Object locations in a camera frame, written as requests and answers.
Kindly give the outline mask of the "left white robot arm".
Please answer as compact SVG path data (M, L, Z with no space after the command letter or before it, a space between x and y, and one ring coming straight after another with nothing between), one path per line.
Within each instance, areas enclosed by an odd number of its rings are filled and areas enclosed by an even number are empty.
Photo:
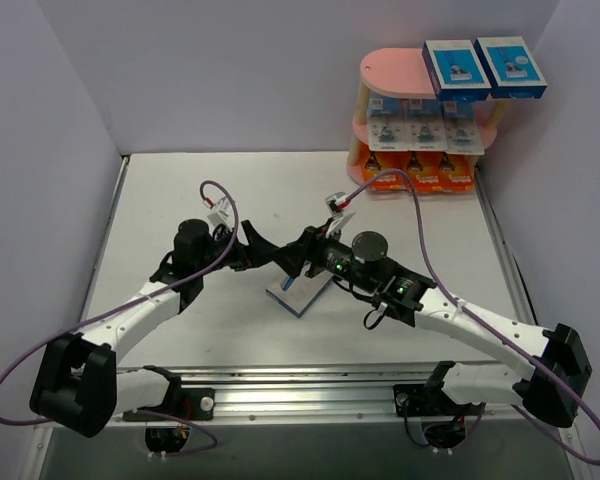
M204 269L243 271L274 262L286 272L296 270L285 248L262 238L249 221L241 225L246 243L234 242L227 228L213 235L203 220L183 221L172 250L130 308L47 344L30 409L87 438L127 411L147 409L159 419L185 414L178 375L153 365L119 372L118 364L159 325L193 303L204 287Z

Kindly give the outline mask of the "orange gillette box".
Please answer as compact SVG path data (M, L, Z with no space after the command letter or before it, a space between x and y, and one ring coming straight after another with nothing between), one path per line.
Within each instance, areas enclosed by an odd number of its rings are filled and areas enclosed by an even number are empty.
M400 168L407 173L418 193L442 191L439 174L440 155L437 152L401 152Z
M443 153L438 177L445 192L459 194L475 189L471 158L465 155Z
M372 151L366 144L362 144L358 157L358 169L362 176L362 182L370 180L380 172L391 169L400 169L401 160L397 153ZM390 173L374 181L368 188L372 192L399 191L404 187L402 177L396 173Z

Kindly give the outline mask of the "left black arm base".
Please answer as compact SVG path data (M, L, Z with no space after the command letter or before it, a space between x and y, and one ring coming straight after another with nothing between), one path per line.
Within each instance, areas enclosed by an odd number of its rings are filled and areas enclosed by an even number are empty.
M174 422L174 426L146 426L140 450L149 458L166 462L215 449L217 436L201 422L214 419L216 390L184 388L160 406L141 407L122 414L125 422Z

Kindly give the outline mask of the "grey Harry's box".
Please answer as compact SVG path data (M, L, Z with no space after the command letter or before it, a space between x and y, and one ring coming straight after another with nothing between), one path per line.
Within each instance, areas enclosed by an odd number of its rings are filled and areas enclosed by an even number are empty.
M295 318L301 318L332 282L332 275L324 271L309 278L304 273L296 278L283 275L271 282L266 294Z
M426 40L422 57L438 101L488 98L491 84L470 40Z

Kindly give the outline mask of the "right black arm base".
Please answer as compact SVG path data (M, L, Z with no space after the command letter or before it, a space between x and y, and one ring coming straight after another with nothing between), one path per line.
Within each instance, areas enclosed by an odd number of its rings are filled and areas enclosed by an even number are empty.
M395 413L410 442L434 453L453 454L467 442L485 411L484 403L458 405L424 384L395 384L392 390Z

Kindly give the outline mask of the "orange Gillette box front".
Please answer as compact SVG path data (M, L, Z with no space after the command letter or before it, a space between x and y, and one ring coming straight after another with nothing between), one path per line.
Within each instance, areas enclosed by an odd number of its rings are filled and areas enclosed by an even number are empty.
M443 153L438 177L445 192L459 194L475 189L471 158L465 155Z

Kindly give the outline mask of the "white blue Harry's box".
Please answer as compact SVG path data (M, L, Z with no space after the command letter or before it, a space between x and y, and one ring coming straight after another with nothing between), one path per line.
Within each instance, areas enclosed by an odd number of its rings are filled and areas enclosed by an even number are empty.
M540 99L547 82L521 36L478 37L474 49L493 99Z

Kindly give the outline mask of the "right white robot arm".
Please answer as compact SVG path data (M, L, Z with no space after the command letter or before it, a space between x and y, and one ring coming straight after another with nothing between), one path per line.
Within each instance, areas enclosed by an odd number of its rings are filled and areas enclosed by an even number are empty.
M554 329L528 325L466 303L387 253L388 243L377 232L362 232L345 245L308 227L298 240L279 248L273 260L291 276L299 274L305 263L326 270L367 292L381 315L446 335L499 362L498 370L447 365L444 376L423 390L433 411L493 402L521 405L554 427L573 424L592 374L575 329L564 324Z

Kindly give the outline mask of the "blue razor blister pack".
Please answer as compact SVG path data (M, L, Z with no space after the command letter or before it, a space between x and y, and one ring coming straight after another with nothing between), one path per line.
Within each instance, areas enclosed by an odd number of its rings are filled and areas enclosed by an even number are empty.
M405 126L412 151L445 151L448 147L440 103L435 99L407 99Z

